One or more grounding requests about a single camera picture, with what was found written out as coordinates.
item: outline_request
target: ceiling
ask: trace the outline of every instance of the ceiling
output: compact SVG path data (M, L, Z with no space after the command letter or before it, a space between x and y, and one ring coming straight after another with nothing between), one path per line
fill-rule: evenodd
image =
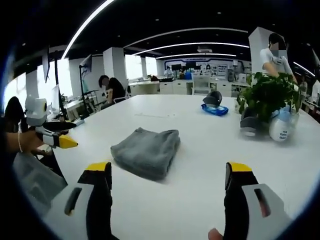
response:
M50 46L67 45L80 25L104 0L47 0L34 8L19 28L16 41L15 75L31 72L42 64L35 53ZM109 47L125 47L155 35L192 28L220 28L181 31L154 37L125 48L126 54L152 48L194 42L221 42L249 46L249 35L256 27L283 35L289 43L289 60L313 68L310 44L320 53L320 27L317 26L315 2L293 4L291 0L115 0L81 33L67 57L102 54ZM236 29L240 31L221 30ZM57 52L60 58L63 47ZM158 57L197 52L197 45L177 46L144 53ZM233 54L251 60L250 49L210 45L213 53Z

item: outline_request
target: white pillar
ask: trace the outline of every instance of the white pillar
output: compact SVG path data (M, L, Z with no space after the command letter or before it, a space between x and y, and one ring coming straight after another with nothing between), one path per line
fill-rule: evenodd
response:
M147 77L147 62L145 57L141 57L141 65L142 65L142 76L144 78Z
M165 63L162 60L156 60L156 70L158 72L158 76L163 76L165 73Z
M25 75L25 89L27 96L31 95L34 98L39 98L37 70Z
M251 64L252 73L262 72L262 65L260 59L260 51L266 49L269 44L269 36L273 34L273 31L264 29L262 27L257 27L249 36L250 51L251 51Z
M110 47L103 52L104 74L116 78L123 86L128 85L124 49Z

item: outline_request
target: folded towel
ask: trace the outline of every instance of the folded towel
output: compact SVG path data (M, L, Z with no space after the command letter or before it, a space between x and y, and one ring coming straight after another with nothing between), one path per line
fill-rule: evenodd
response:
M140 127L112 146L111 154L125 170L143 178L161 180L168 173L179 143L178 130L156 133Z

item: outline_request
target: window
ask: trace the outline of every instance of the window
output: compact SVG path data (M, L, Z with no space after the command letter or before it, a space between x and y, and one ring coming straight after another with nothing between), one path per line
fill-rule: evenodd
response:
M140 56L125 55L125 70L128 79L141 78L142 64Z
M146 74L158 76L157 60L154 57L145 57Z
M71 97L73 95L71 87L71 77L69 69L69 59L65 58L63 60L58 60L58 79L59 79L59 89L60 93L66 97ZM44 67L43 65L38 66L36 70L37 87L39 98L46 99L47 104L50 105L53 101L52 89L56 86L56 75L55 75L55 62L50 62L50 69L48 74L48 79L45 82Z
M14 96L19 99L19 102L23 110L25 110L25 104L27 99L26 73L23 73L17 78L13 79L5 87L3 98L3 110L6 109L9 100Z

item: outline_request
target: bracelet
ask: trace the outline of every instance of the bracelet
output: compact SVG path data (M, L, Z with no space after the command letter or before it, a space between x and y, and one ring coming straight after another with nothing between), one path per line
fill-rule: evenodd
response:
M19 149L20 149L20 152L22 153L22 147L21 147L21 143L20 143L20 132L18 132L18 143L19 143Z

